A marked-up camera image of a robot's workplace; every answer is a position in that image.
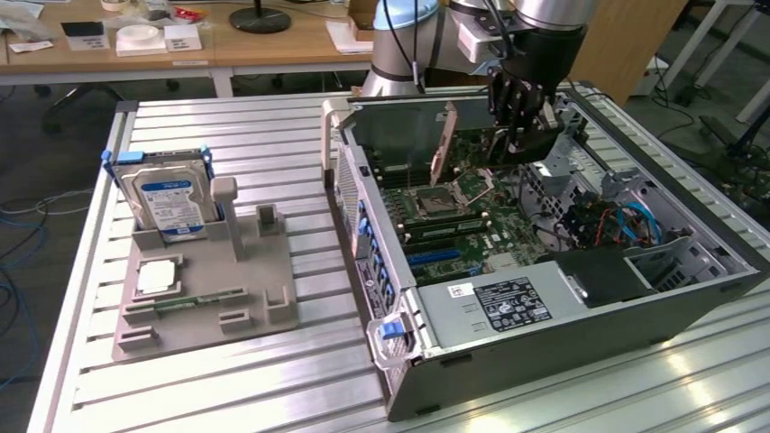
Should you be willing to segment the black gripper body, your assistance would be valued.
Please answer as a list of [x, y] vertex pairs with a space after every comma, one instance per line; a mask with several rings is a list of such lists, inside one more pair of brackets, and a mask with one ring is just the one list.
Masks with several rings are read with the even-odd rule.
[[568, 31], [512, 32], [512, 53], [500, 61], [504, 72], [543, 88], [556, 88], [571, 71], [587, 29], [583, 25]]

